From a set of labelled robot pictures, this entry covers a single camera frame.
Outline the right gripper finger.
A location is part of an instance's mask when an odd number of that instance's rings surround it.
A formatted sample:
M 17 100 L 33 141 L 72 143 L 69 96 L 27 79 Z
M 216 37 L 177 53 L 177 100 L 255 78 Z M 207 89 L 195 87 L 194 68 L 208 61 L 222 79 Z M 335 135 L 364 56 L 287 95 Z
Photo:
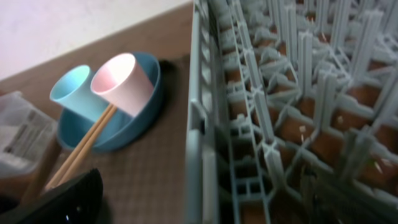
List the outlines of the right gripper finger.
M 92 169 L 1 214 L 1 224 L 95 223 L 102 199 L 103 180 L 99 170 Z

